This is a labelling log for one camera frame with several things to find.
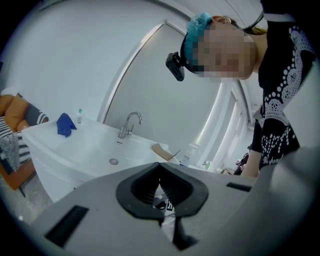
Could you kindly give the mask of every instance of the blue hair cap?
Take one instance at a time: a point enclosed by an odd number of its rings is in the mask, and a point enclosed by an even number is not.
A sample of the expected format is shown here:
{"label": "blue hair cap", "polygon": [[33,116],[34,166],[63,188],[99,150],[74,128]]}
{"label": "blue hair cap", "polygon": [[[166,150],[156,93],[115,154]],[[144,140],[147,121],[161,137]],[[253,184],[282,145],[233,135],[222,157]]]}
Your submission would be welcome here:
{"label": "blue hair cap", "polygon": [[198,61],[193,59],[194,43],[198,43],[198,37],[203,37],[205,29],[208,28],[212,16],[206,12],[202,12],[191,18],[186,25],[186,38],[184,42],[184,55],[185,58],[191,62],[193,66],[198,65]]}

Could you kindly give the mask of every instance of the black slot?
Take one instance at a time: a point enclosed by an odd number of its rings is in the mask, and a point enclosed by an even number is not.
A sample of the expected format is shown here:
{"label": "black slot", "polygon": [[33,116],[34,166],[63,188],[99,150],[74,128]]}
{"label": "black slot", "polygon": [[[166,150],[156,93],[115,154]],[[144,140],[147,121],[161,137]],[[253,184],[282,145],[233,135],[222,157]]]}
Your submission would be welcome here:
{"label": "black slot", "polygon": [[252,186],[237,184],[237,183],[233,183],[233,182],[229,182],[226,186],[229,188],[235,189],[235,190],[241,190],[241,191],[245,191],[245,192],[250,192],[250,190],[252,188]]}
{"label": "black slot", "polygon": [[74,206],[45,236],[52,243],[63,247],[80,221],[88,212],[88,208]]}

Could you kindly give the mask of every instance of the black rubber seal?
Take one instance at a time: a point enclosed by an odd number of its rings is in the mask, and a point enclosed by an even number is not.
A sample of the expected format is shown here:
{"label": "black rubber seal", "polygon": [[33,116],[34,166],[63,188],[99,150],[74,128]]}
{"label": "black rubber seal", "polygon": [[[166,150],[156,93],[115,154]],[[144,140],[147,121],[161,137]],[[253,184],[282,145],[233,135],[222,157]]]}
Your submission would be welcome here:
{"label": "black rubber seal", "polygon": [[177,218],[197,214],[209,196],[207,186],[200,180],[166,163],[155,162],[123,180],[116,188],[116,198],[134,217],[162,223],[163,212],[153,208],[159,184],[174,206]]}
{"label": "black rubber seal", "polygon": [[45,238],[59,247],[63,247],[81,220],[89,211],[88,208],[75,205],[65,216],[45,235]]}

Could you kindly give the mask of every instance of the black plastic part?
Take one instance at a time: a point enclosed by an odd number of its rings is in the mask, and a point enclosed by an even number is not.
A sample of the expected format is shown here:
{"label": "black plastic part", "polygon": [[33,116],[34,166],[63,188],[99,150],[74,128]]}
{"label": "black plastic part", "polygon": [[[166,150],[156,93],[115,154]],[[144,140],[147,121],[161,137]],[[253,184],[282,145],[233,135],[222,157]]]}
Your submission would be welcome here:
{"label": "black plastic part", "polygon": [[52,243],[63,247],[80,221],[88,212],[88,208],[74,206],[45,236]]}
{"label": "black plastic part", "polygon": [[198,241],[194,237],[185,234],[181,219],[176,218],[172,243],[175,244],[179,250],[184,250],[195,245],[197,242]]}
{"label": "black plastic part", "polygon": [[226,186],[229,188],[232,188],[232,189],[241,190],[241,191],[245,191],[245,192],[250,192],[250,190],[252,188],[251,186],[237,184],[237,183],[233,183],[233,182],[229,182]]}
{"label": "black plastic part", "polygon": [[116,198],[134,217],[162,222],[163,212],[153,208],[159,184],[174,206],[177,218],[197,214],[209,196],[207,186],[200,180],[165,163],[155,162],[122,181],[116,188]]}
{"label": "black plastic part", "polygon": [[181,64],[178,52],[169,53],[166,58],[165,65],[178,81],[181,82],[185,79],[185,70]]}

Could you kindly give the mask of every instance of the gray floor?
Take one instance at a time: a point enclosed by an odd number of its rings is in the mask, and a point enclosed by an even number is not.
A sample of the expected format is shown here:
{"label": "gray floor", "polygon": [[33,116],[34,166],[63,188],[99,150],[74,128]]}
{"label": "gray floor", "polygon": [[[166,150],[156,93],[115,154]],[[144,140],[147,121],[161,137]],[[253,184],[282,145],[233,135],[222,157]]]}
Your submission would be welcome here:
{"label": "gray floor", "polygon": [[16,218],[22,216],[23,221],[30,225],[53,202],[38,175],[23,184],[22,188],[26,197],[18,189],[12,190],[0,175],[0,196],[8,211]]}

